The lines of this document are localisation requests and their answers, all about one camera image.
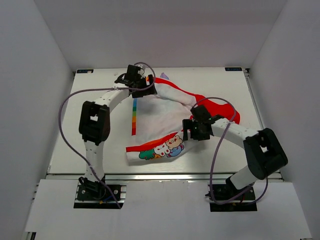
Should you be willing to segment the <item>white red cartoon jacket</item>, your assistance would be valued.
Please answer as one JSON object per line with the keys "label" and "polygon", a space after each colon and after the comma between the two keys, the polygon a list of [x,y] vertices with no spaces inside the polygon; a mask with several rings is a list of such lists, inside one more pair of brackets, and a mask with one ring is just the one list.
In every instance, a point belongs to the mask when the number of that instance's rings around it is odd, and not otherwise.
{"label": "white red cartoon jacket", "polygon": [[183,120],[193,118],[191,108],[195,104],[205,106],[211,116],[240,122],[239,112],[230,104],[185,91],[168,79],[156,78],[155,89],[156,95],[133,100],[132,145],[125,149],[129,165],[172,162],[199,145],[198,140],[183,140]]}

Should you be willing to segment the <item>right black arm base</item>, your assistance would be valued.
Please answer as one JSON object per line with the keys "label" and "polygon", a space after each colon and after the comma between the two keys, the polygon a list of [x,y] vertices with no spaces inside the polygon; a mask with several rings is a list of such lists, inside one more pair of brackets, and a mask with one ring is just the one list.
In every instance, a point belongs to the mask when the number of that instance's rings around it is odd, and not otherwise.
{"label": "right black arm base", "polygon": [[210,211],[213,213],[232,213],[232,212],[257,212],[256,195],[251,186],[248,191],[240,194],[243,190],[230,188],[227,184],[213,184],[213,195],[217,202],[226,202],[217,204],[213,201],[208,185],[208,193],[205,198],[209,201]]}

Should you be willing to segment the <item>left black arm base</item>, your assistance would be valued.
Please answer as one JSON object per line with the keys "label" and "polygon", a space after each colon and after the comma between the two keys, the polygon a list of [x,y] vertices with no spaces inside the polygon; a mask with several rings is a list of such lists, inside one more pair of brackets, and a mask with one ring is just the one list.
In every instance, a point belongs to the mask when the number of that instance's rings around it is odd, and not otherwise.
{"label": "left black arm base", "polygon": [[119,210],[126,199],[127,186],[123,184],[109,184],[108,190],[98,181],[92,182],[80,177],[76,189],[74,209]]}

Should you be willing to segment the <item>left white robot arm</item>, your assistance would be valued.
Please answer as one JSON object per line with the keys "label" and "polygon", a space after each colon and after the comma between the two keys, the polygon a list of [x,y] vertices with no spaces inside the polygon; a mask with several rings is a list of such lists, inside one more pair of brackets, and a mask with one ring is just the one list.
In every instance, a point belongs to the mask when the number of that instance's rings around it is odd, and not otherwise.
{"label": "left white robot arm", "polygon": [[117,77],[113,87],[95,101],[85,101],[82,105],[79,133],[84,141],[87,167],[84,181],[92,182],[88,193],[99,200],[105,196],[103,169],[104,143],[111,131],[111,112],[128,97],[142,98],[156,95],[156,74],[145,76],[150,66],[144,62],[128,65],[125,73]]}

